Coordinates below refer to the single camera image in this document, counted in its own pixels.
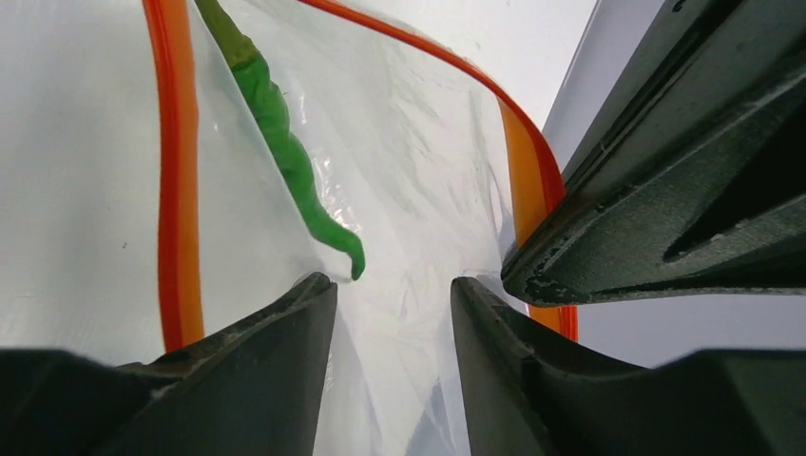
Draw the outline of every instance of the orange strip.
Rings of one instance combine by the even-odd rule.
[[[168,352],[204,337],[199,274],[196,77],[184,0],[143,0],[160,95],[157,274]]]
[[[470,62],[421,36],[378,20],[333,0],[298,0],[318,10],[375,30],[420,49],[459,69],[498,97],[507,135],[513,216],[518,244],[523,245],[566,195],[563,178],[548,143],[527,113],[490,77]],[[578,340],[576,307],[529,308],[529,315],[571,340]]]

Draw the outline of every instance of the black metal part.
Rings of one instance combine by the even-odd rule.
[[[317,274],[150,365],[0,351],[0,454],[311,454],[335,316]]]
[[[806,2],[668,1],[502,273],[540,306],[806,290]]]
[[[567,340],[473,278],[451,287],[472,454],[806,454],[806,351],[645,370]]]

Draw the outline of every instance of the green vegetable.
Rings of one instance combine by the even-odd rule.
[[[252,40],[240,33],[218,0],[196,0],[196,5],[232,70],[308,231],[314,239],[350,256],[351,276],[357,280],[365,267],[361,239],[330,218],[319,202],[311,160],[291,133],[288,105],[271,80],[268,64]]]

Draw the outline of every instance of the green pepper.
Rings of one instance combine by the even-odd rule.
[[[319,202],[311,160],[291,132],[288,105],[271,80],[268,64],[252,40],[240,33],[218,0],[196,0],[196,5],[232,71],[308,231],[314,239],[347,254],[353,262],[351,276],[357,280],[365,267],[361,239],[333,220]]]

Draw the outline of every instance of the black object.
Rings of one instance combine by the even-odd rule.
[[[509,259],[540,306],[806,290],[806,2],[664,4]]]
[[[453,281],[451,312],[472,454],[806,454],[806,351],[701,351],[645,370],[473,278]]]
[[[311,454],[335,316],[311,275],[150,365],[0,351],[0,454]]]

